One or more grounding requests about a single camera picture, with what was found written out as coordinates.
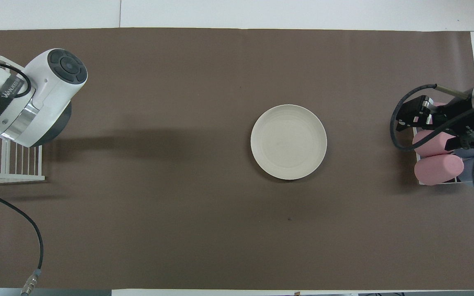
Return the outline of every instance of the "dish rack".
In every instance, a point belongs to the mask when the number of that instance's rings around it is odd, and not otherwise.
[[[42,175],[42,146],[27,148],[0,139],[0,183],[45,180]]]
[[[417,127],[413,127],[412,128],[412,133],[413,133],[413,136],[416,136],[416,133],[418,133],[419,131],[422,131],[422,129],[419,129]],[[420,159],[422,159],[422,157],[420,157],[420,155],[418,153],[415,153],[416,154],[416,162],[420,161]],[[473,182],[472,181],[466,181],[466,182],[462,182],[458,177],[456,178],[453,178],[451,180],[447,180],[446,182],[444,183],[439,183],[439,184],[456,184],[456,183],[465,183],[465,184],[472,184]]]

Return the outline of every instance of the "wire rack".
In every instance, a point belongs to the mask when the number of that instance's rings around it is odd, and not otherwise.
[[[27,148],[0,139],[0,183],[45,180],[42,175],[42,146]]]

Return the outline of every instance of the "cable connector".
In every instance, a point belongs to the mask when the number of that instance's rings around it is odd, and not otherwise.
[[[30,277],[28,277],[27,282],[21,290],[21,296],[29,296],[34,290],[34,287],[38,284],[38,278],[41,275],[41,269],[36,269]]]

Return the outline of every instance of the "black circular button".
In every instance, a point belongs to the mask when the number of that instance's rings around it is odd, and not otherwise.
[[[60,67],[54,67],[54,71],[56,73],[58,73],[58,75],[60,75],[61,77],[63,77],[64,79],[68,80],[68,81],[74,81],[74,76],[73,75],[70,75],[69,73],[67,73],[66,71],[62,70]]]
[[[81,62],[81,60],[80,60],[77,56],[73,55],[72,53],[70,53],[70,52],[68,52],[68,51],[65,51],[65,54],[66,54],[67,56],[70,56],[71,58],[73,58],[73,59],[74,59],[77,63],[79,63],[80,65],[83,65],[83,62]]]
[[[68,73],[76,74],[79,72],[78,63],[71,57],[66,56],[62,58],[62,60],[60,60],[60,64],[62,68]]]
[[[63,51],[61,49],[55,49],[51,51],[51,62],[58,63],[60,58],[63,56]]]
[[[81,72],[76,75],[76,79],[78,79],[78,81],[84,81],[87,79],[87,70],[85,67],[81,67]]]

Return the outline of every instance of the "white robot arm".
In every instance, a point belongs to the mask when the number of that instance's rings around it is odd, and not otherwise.
[[[19,76],[6,71],[8,68]],[[0,135],[23,146],[39,146],[53,140],[71,117],[71,98],[87,81],[87,69],[64,49],[49,49],[25,67],[0,56]],[[21,210],[40,241],[38,269],[29,277],[22,295],[30,294],[41,273],[43,244],[36,224]]]
[[[451,94],[455,98],[443,106],[435,106],[433,100],[425,95],[405,102],[414,93],[427,88]],[[402,146],[397,141],[395,131],[403,131],[409,127],[421,127],[433,132],[411,146]],[[445,146],[447,151],[456,148],[474,149],[474,87],[467,92],[459,92],[437,84],[419,86],[403,96],[391,116],[391,139],[400,150],[414,150],[440,132],[455,136],[447,141]],[[472,175],[474,183],[474,166]]]

